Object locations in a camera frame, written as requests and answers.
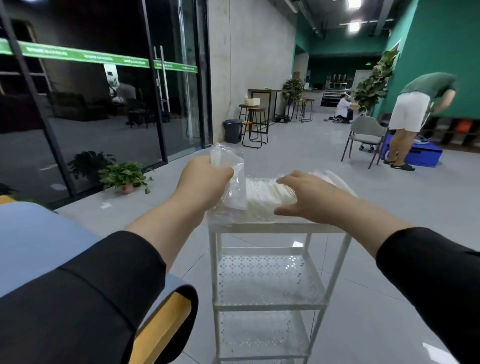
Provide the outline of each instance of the white box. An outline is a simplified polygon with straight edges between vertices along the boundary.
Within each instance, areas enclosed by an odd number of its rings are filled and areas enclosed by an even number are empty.
[[[248,99],[248,106],[258,106],[260,105],[260,98],[250,98]]]

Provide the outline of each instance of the wooden armrest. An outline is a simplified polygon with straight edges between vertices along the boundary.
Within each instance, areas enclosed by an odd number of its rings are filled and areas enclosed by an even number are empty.
[[[7,204],[9,202],[16,202],[16,201],[13,198],[11,198],[7,195],[1,195],[0,196],[0,205]]]
[[[190,300],[173,292],[137,333],[129,364],[153,364],[191,310]]]

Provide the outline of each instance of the hand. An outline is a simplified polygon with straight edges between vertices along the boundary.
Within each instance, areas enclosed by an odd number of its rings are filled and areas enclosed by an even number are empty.
[[[338,226],[342,218],[361,200],[313,174],[293,171],[277,183],[290,187],[297,202],[275,209],[275,215],[299,216],[320,224]]]
[[[193,203],[205,212],[220,201],[232,176],[233,169],[230,167],[213,167],[210,156],[196,157],[183,169],[173,196]]]

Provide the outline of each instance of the blue box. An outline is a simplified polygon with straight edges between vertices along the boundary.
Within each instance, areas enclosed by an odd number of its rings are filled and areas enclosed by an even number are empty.
[[[382,159],[385,160],[385,156],[390,150],[390,140],[393,135],[388,135],[385,142],[384,149],[382,151]],[[420,167],[436,167],[440,156],[444,150],[434,143],[427,144],[414,144],[405,158],[405,163],[413,164]]]

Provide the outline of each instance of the trash can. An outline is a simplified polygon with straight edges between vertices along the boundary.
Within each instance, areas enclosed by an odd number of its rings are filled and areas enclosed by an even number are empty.
[[[242,120],[228,119],[223,122],[223,128],[225,129],[225,142],[227,143],[240,143]]]

